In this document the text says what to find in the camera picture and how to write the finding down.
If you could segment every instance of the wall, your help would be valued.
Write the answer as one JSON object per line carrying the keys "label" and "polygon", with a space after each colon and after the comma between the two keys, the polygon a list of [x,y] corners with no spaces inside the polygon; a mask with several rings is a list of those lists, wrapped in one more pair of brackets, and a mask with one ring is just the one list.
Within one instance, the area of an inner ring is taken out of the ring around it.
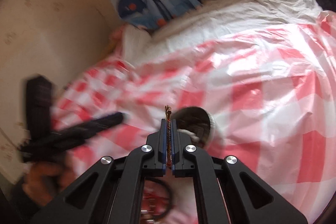
{"label": "wall", "polygon": [[0,172],[6,179],[14,182],[22,172],[12,145],[25,136],[22,79],[39,73],[59,90],[100,58],[120,24],[109,0],[0,0]]}

